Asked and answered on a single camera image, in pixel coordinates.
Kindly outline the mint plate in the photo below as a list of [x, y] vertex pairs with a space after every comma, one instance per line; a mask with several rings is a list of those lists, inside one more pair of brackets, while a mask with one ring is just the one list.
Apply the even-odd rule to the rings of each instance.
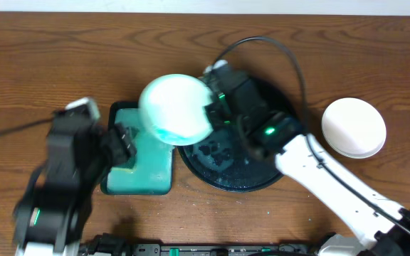
[[145, 129], [161, 142], [188, 146], [213, 132], [205, 110], [211, 103], [211, 91], [200, 79], [163, 75], [143, 89], [140, 118]]

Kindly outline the white round plate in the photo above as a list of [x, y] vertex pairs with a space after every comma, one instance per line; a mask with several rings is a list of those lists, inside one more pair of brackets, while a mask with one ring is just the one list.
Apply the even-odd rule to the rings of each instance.
[[387, 127], [380, 112], [355, 97], [332, 102], [323, 112], [321, 128], [323, 137], [336, 152], [353, 159], [374, 156], [387, 139]]

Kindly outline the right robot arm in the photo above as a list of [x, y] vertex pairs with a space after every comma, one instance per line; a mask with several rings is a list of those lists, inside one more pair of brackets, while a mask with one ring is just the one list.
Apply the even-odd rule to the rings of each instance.
[[213, 96], [205, 106], [214, 126], [235, 127], [243, 148], [273, 164], [322, 201], [354, 233], [358, 255], [410, 255], [410, 209], [390, 200], [334, 159], [299, 120], [267, 100]]

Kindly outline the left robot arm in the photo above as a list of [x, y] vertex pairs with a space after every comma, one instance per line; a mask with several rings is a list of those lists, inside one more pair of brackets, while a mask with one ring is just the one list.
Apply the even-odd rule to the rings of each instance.
[[87, 112], [73, 110], [54, 114], [47, 151], [14, 209], [17, 255], [76, 255], [95, 187], [136, 154], [123, 125], [103, 129]]

